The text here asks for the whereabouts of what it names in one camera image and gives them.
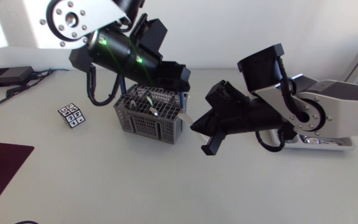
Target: cable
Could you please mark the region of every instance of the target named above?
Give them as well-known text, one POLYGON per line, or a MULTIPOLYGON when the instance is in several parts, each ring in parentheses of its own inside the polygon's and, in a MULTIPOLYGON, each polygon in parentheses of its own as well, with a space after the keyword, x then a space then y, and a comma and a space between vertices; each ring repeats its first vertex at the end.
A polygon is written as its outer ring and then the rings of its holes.
POLYGON ((119 87, 119 84, 121 82, 121 79, 122 79, 122 75, 120 75, 118 73, 117 77, 116 77, 116 82, 114 83, 114 86, 112 88, 111 94, 109 95, 107 100, 105 100, 103 102, 98 102, 94 98, 94 92, 96 90, 96 68, 95 68, 94 65, 91 65, 91 68, 86 73, 86 92, 87 92, 88 98, 91 100, 92 104, 94 104, 95 106, 106 106, 110 102, 112 102, 114 97, 116 97, 116 94, 117 94, 118 87, 119 87))
POLYGON ((38 83, 40 83, 42 80, 44 80, 45 78, 47 78, 48 76, 50 76, 53 72, 56 72, 58 70, 64 70, 64 71, 68 71, 66 69, 48 69, 48 70, 44 70, 41 72, 34 72, 31 74, 32 79, 37 80, 35 83, 31 84, 31 85, 25 85, 25 86, 19 86, 19 87, 15 87, 15 88, 11 88, 9 90, 6 91, 6 97, 2 100, 0 100, 0 104, 9 100, 10 98, 12 98, 13 96, 16 96, 26 90, 28 90, 29 88, 36 86, 38 83))
POLYGON ((292 98, 292 94, 295 93, 294 88, 296 90, 296 85, 294 85, 295 82, 293 82, 293 89, 291 90, 290 85, 289 85, 289 78, 287 77, 287 73, 285 72, 285 69, 284 69, 283 60, 279 57, 279 58, 277 58, 277 62, 278 62, 278 67, 280 69, 280 72, 283 76, 280 83, 282 86, 281 92, 283 95, 285 105, 296 116, 296 118, 298 118, 302 122, 307 122, 307 120, 308 120, 307 114, 302 113, 302 111, 295 104, 295 100, 292 98))
POLYGON ((260 143, 260 145, 270 152, 280 152, 285 146, 283 130, 279 129, 277 131, 277 134, 278 134, 278 138, 280 140, 280 145, 279 146, 269 146, 268 144, 264 143, 264 141, 260 137, 259 131, 255 132, 256 138, 258 139, 258 142, 260 143))

